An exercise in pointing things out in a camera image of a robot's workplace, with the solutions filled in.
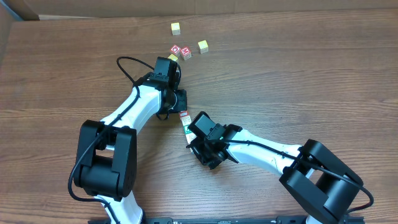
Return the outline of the red I wooden block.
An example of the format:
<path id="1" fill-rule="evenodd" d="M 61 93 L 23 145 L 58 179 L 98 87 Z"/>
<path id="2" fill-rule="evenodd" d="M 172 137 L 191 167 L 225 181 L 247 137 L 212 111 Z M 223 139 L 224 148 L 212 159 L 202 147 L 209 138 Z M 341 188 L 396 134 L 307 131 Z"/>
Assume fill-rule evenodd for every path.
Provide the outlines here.
<path id="1" fill-rule="evenodd" d="M 179 115 L 180 118 L 183 118 L 185 116 L 188 116 L 189 113 L 188 113 L 188 111 L 181 111 L 181 112 L 178 113 L 178 115 Z"/>

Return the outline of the white K wooden block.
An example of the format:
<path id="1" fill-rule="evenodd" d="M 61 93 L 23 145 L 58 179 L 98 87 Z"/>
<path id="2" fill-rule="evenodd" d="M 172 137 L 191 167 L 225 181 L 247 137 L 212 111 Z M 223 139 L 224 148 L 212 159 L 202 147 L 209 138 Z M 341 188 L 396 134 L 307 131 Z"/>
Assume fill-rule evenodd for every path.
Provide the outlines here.
<path id="1" fill-rule="evenodd" d="M 189 124 L 192 123 L 192 120 L 191 120 L 190 115 L 182 116 L 182 117 L 180 118 L 180 120 L 181 120 L 183 126 L 188 126 Z"/>

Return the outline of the white and blue block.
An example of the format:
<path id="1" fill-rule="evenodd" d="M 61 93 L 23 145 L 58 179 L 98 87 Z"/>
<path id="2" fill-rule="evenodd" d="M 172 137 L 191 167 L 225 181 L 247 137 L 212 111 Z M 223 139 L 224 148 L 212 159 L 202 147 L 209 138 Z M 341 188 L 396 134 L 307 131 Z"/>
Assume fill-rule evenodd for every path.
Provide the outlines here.
<path id="1" fill-rule="evenodd" d="M 196 138 L 196 135 L 194 133 L 186 134 L 186 139 L 187 139 L 188 144 L 190 144 L 195 138 Z"/>

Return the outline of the green wooden block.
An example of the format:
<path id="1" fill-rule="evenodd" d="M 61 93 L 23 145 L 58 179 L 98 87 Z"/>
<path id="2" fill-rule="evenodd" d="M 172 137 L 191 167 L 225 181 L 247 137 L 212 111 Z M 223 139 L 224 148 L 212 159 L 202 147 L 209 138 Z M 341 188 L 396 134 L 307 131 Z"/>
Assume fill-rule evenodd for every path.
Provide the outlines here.
<path id="1" fill-rule="evenodd" d="M 190 134 L 190 133 L 192 133 L 192 131 L 188 128 L 188 125 L 184 126 L 183 128 L 184 128 L 184 133 L 185 133 L 185 134 Z"/>

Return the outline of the white patterned wooden block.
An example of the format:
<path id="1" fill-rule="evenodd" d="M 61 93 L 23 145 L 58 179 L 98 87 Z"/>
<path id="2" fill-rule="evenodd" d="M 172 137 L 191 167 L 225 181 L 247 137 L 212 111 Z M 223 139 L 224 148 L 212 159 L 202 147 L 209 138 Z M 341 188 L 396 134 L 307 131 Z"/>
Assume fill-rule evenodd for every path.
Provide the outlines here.
<path id="1" fill-rule="evenodd" d="M 192 144 L 192 143 L 189 143 L 189 144 L 186 146 L 186 148 L 189 149 L 190 152 L 191 152 L 192 154 L 194 154 L 194 152 L 193 152 L 193 144 Z"/>

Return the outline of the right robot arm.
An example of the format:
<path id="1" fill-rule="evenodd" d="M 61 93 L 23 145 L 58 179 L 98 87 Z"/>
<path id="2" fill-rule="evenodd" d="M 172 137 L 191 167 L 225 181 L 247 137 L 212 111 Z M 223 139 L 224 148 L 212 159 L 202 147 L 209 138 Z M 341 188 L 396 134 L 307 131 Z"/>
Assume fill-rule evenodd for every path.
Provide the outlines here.
<path id="1" fill-rule="evenodd" d="M 303 146 L 257 137 L 234 125 L 215 123 L 200 112 L 187 129 L 196 137 L 188 144 L 210 169 L 225 160 L 258 166 L 279 182 L 308 213 L 306 223 L 341 223 L 363 187 L 362 179 L 322 143 Z"/>

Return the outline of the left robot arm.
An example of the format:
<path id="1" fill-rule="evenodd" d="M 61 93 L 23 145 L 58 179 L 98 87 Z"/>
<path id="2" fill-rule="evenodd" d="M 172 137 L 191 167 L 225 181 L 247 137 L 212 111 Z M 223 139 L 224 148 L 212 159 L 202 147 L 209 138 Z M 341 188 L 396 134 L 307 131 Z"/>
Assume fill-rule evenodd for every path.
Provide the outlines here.
<path id="1" fill-rule="evenodd" d="M 68 193 L 76 201 L 99 202 L 106 223 L 145 223 L 133 186 L 137 174 L 137 135 L 151 116 L 166 120 L 187 109 L 180 89 L 180 65 L 158 57 L 150 72 L 132 80 L 132 92 L 101 121 L 86 120 L 81 128 Z"/>

